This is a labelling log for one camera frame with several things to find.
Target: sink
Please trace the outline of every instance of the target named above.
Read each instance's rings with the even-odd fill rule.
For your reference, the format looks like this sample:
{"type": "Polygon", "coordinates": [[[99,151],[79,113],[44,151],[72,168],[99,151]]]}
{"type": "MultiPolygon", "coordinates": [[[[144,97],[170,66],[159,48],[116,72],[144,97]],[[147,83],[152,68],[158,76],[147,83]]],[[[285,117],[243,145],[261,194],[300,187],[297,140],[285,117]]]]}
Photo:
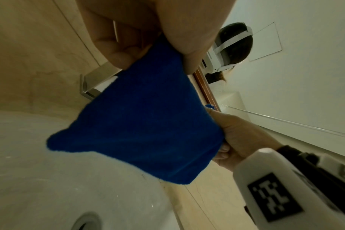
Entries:
{"type": "Polygon", "coordinates": [[[69,123],[0,111],[0,229],[179,229],[151,175],[95,152],[47,150],[69,123]]]}

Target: dark hair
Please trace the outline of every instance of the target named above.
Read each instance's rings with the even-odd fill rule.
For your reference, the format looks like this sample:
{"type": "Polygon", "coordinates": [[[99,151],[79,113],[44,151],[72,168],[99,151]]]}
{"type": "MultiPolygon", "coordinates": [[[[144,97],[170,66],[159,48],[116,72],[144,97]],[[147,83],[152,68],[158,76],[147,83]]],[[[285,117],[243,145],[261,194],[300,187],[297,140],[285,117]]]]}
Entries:
{"type": "MultiPolygon", "coordinates": [[[[236,22],[229,24],[223,27],[219,33],[219,39],[222,43],[229,40],[230,38],[244,32],[247,30],[246,24],[243,22],[236,22]]],[[[249,53],[251,52],[253,45],[253,37],[248,36],[238,42],[234,43],[233,45],[225,48],[224,50],[227,52],[229,59],[231,60],[231,64],[236,64],[243,61],[245,58],[248,57],[249,53]]],[[[213,83],[219,80],[224,80],[225,78],[222,72],[216,72],[213,74],[206,74],[205,75],[208,83],[213,83]]]]}

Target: white headset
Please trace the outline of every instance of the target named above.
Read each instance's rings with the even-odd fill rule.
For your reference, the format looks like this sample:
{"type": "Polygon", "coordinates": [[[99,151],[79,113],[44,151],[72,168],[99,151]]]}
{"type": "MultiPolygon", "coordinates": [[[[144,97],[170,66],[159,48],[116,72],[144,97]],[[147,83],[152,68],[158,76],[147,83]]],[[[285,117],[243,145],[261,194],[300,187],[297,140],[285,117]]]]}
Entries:
{"type": "Polygon", "coordinates": [[[237,65],[238,63],[230,64],[231,61],[224,49],[252,35],[252,29],[250,27],[247,27],[246,31],[232,37],[231,39],[225,41],[223,44],[221,43],[219,36],[217,36],[217,39],[202,60],[201,67],[203,71],[212,74],[232,68],[233,66],[237,65]]]}

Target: blue microfiber towel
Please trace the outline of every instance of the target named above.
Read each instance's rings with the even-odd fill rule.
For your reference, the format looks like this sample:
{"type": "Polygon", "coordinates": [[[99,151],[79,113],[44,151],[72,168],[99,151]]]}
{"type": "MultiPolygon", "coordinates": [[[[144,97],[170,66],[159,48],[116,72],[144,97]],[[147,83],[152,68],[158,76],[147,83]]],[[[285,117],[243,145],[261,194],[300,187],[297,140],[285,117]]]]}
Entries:
{"type": "Polygon", "coordinates": [[[95,151],[162,180],[189,184],[224,135],[184,74],[182,56],[161,36],[149,52],[88,104],[51,150],[95,151]]]}

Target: sink drain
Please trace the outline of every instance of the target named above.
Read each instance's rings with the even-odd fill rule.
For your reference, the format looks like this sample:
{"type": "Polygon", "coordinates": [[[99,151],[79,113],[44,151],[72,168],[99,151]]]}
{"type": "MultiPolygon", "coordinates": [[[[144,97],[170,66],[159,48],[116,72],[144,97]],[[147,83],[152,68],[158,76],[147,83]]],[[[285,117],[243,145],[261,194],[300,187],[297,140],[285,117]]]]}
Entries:
{"type": "Polygon", "coordinates": [[[86,213],[77,219],[71,230],[102,230],[102,225],[97,214],[86,213]]]}

